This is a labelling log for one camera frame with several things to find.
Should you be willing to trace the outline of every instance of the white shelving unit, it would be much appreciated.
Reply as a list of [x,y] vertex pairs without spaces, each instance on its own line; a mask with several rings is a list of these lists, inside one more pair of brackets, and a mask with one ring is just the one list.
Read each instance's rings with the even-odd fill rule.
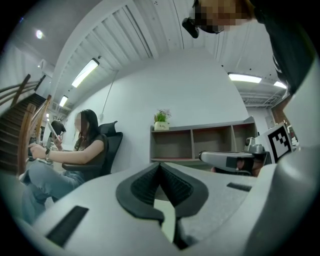
[[202,151],[240,152],[246,139],[257,137],[253,117],[244,121],[171,127],[167,131],[150,128],[150,162],[171,162],[209,171],[199,160]]

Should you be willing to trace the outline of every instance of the white wall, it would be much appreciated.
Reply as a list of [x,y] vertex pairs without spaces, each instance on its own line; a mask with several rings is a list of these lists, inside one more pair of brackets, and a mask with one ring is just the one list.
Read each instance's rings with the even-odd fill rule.
[[[8,43],[4,48],[4,53],[0,60],[0,89],[21,84],[27,74],[31,75],[30,82],[37,81],[42,77],[42,71],[28,55],[21,52],[12,43]],[[35,91],[31,90],[21,95],[18,101],[23,100]],[[0,106],[0,115],[10,107],[12,100]]]
[[[83,109],[101,113],[110,85],[80,104],[68,117],[63,145],[72,148],[74,118]],[[122,69],[106,102],[101,123],[118,121],[124,134],[112,172],[149,163],[150,126],[158,109],[170,109],[170,125],[245,120],[248,112],[224,69],[205,49],[171,52]]]
[[247,109],[249,116],[253,116],[256,129],[260,134],[268,131],[268,125],[266,121],[266,117],[272,117],[271,109],[265,108],[248,108]]

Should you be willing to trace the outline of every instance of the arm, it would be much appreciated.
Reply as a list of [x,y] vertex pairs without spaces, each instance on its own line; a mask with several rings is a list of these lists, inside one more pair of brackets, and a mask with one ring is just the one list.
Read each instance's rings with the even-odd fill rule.
[[[31,150],[33,158],[45,159],[45,148],[34,143],[30,144],[29,148]],[[94,157],[96,157],[100,152],[102,152],[104,148],[104,143],[101,140],[95,140],[90,146],[88,146],[83,151],[50,151],[49,159],[58,163],[85,165]]]

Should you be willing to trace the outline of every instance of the wooden railing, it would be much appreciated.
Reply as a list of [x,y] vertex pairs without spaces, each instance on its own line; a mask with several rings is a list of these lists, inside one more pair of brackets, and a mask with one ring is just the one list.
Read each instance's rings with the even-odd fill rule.
[[38,138],[41,122],[44,115],[47,112],[48,105],[51,100],[51,95],[48,96],[46,101],[36,110],[36,106],[29,103],[24,114],[22,125],[20,128],[19,134],[19,143],[18,143],[18,173],[21,175],[26,170],[26,165],[28,162],[28,145],[30,138],[36,129],[35,137]]
[[40,80],[29,82],[30,74],[28,74],[21,84],[12,85],[3,89],[0,89],[0,106],[13,99],[11,107],[17,104],[20,95],[29,92],[31,90],[37,90],[46,75],[41,77]]

